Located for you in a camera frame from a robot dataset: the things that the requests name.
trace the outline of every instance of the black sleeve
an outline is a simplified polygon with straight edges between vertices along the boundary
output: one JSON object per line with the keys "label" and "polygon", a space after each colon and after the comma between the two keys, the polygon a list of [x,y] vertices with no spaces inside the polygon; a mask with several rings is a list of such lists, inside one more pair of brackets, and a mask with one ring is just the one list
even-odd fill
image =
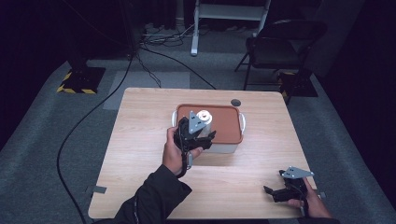
{"label": "black sleeve", "polygon": [[191,193],[166,166],[150,174],[133,198],[122,204],[115,223],[164,223],[171,212]]}
{"label": "black sleeve", "polygon": [[312,217],[312,218],[299,217],[297,220],[300,224],[340,224],[341,223],[337,219],[326,218],[326,217]]}

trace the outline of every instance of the wire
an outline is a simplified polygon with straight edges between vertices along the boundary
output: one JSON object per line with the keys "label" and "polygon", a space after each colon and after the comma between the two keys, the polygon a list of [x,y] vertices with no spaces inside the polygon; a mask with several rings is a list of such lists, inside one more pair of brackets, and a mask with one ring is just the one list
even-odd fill
{"label": "wire", "polygon": [[79,216],[80,216],[81,221],[82,221],[83,224],[86,224],[87,221],[85,220],[84,215],[82,214],[81,209],[80,209],[80,207],[78,206],[78,203],[77,203],[76,199],[73,197],[73,194],[70,192],[70,189],[67,187],[67,185],[66,185],[66,183],[65,183],[65,181],[64,181],[64,178],[63,178],[63,176],[62,176],[61,166],[60,166],[60,159],[61,159],[62,150],[64,149],[64,144],[66,143],[67,139],[70,137],[70,135],[72,134],[72,132],[77,128],[77,126],[78,126],[85,118],[87,118],[97,107],[99,107],[102,103],[104,103],[110,96],[112,96],[112,95],[120,88],[121,84],[123,83],[123,81],[125,80],[125,78],[126,78],[126,76],[127,76],[127,74],[128,74],[129,68],[131,67],[131,63],[132,63],[132,60],[129,61],[128,67],[127,67],[126,72],[125,72],[125,75],[124,75],[124,77],[122,78],[122,80],[121,80],[119,86],[118,86],[113,92],[111,92],[104,100],[102,100],[98,105],[96,105],[93,109],[91,109],[84,117],[82,117],[82,119],[80,119],[80,120],[75,124],[75,126],[69,131],[69,133],[67,134],[67,136],[66,136],[66,137],[64,138],[64,140],[62,141],[61,146],[59,147],[59,150],[58,150],[58,157],[57,157],[57,159],[56,159],[56,168],[57,168],[57,171],[58,171],[58,176],[59,176],[59,178],[61,179],[61,182],[62,182],[62,185],[64,186],[64,189],[66,190],[66,192],[67,192],[67,194],[69,195],[70,199],[73,201],[74,206],[75,206],[76,209],[78,210],[78,214],[79,214]]}
{"label": "wire", "polygon": [[[156,35],[157,33],[159,33],[159,32],[161,31],[161,30],[159,30],[159,31],[155,32],[155,33],[152,34],[152,35],[147,35],[147,36],[149,36],[149,38],[146,39],[146,40],[143,42],[143,44],[145,44],[145,45],[151,45],[151,46],[166,46],[166,47],[181,46],[181,45],[184,44],[183,39],[184,39],[186,36],[190,36],[190,35],[186,35],[186,34],[189,33],[190,29],[191,29],[193,26],[194,26],[194,25],[191,25],[191,26],[190,26],[189,28],[187,28],[183,33],[181,33],[181,32],[178,30],[177,26],[176,26],[177,34],[175,34],[175,35],[169,35],[169,36],[166,36],[166,37],[156,38],[156,39],[150,40],[154,35]],[[166,44],[167,42],[172,42],[172,43],[174,43],[174,42],[181,42],[181,43],[178,43],[178,44],[175,44],[175,45],[167,45],[167,44]]]}
{"label": "wire", "polygon": [[163,57],[165,57],[165,58],[171,59],[171,60],[173,60],[173,61],[176,61],[176,62],[182,64],[183,66],[185,66],[186,68],[188,68],[190,71],[192,71],[196,76],[198,76],[202,81],[204,81],[207,85],[209,85],[211,88],[213,88],[213,90],[216,90],[216,87],[214,87],[212,84],[210,84],[208,81],[206,81],[203,77],[201,77],[198,73],[196,73],[194,70],[192,70],[190,67],[188,67],[188,66],[187,66],[186,64],[184,64],[183,62],[181,62],[181,61],[179,61],[179,60],[177,60],[177,59],[175,59],[175,58],[169,57],[169,56],[167,56],[167,55],[161,54],[161,53],[159,53],[159,52],[152,51],[152,50],[147,49],[147,48],[142,48],[142,47],[140,47],[140,48],[141,48],[142,50],[147,51],[147,52],[161,55],[161,56],[163,56]]}
{"label": "wire", "polygon": [[139,61],[140,65],[142,65],[142,68],[148,72],[148,75],[157,83],[158,87],[161,87],[161,81],[159,78],[157,78],[154,73],[152,73],[151,71],[149,71],[149,69],[143,64],[143,61],[140,59],[140,55],[139,52],[136,53],[136,58]]}
{"label": "wire", "polygon": [[94,31],[96,31],[99,35],[102,35],[104,38],[106,38],[106,39],[108,39],[108,40],[110,40],[110,41],[112,41],[112,42],[114,42],[114,43],[116,43],[116,44],[119,44],[119,45],[121,45],[121,46],[124,46],[124,47],[130,47],[128,44],[125,44],[125,43],[122,43],[122,42],[120,42],[120,41],[118,41],[118,40],[115,40],[115,39],[113,39],[113,38],[111,38],[110,36],[108,36],[108,35],[105,35],[103,32],[101,32],[100,30],[98,30],[95,26],[93,26],[89,21],[87,21],[87,19],[85,19],[74,7],[72,7],[68,2],[66,2],[65,0],[62,0],[70,9],[72,9],[72,11],[74,11],[85,23],[87,23],[87,25],[89,25]]}

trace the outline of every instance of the table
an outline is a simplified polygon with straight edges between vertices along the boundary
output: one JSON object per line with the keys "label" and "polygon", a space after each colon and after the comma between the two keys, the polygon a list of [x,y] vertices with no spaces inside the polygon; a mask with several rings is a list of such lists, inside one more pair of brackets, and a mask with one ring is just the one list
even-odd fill
{"label": "table", "polygon": [[191,55],[198,54],[199,20],[201,18],[260,21],[259,32],[265,24],[271,0],[265,2],[264,7],[229,6],[216,4],[201,4],[195,0],[194,34],[192,36]]}
{"label": "table", "polygon": [[[169,218],[285,218],[298,209],[274,203],[262,186],[283,189],[278,170],[309,170],[283,97],[269,91],[128,88],[120,105],[89,209],[92,218],[114,217],[162,162],[166,129],[180,104],[230,105],[241,101],[244,139],[233,154],[204,152],[181,178],[192,193]],[[308,180],[315,189],[312,177]]]}

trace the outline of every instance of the hand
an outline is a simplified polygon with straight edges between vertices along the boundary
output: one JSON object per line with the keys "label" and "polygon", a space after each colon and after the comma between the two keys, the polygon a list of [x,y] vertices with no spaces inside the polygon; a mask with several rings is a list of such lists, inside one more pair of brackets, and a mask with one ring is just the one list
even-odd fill
{"label": "hand", "polygon": [[[319,196],[315,193],[312,189],[312,186],[309,184],[306,178],[303,178],[306,189],[307,195],[306,200],[308,201],[308,214],[310,217],[332,217],[329,210],[327,210],[326,206],[324,205],[323,201],[319,198]],[[288,200],[288,205],[300,208],[304,206],[304,202],[296,199]]]}
{"label": "hand", "polygon": [[[166,166],[174,175],[181,173],[182,161],[181,150],[175,145],[174,135],[177,127],[169,128],[166,135],[166,143],[163,147],[163,165]],[[202,147],[195,148],[190,151],[195,159],[201,155],[204,149]]]}

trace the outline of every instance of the white cylinder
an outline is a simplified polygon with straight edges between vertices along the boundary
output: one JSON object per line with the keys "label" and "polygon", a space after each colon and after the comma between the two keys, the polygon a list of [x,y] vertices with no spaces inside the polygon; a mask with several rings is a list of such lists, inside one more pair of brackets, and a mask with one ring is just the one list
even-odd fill
{"label": "white cylinder", "polygon": [[207,110],[201,110],[197,117],[206,124],[198,137],[207,137],[211,133],[212,115]]}

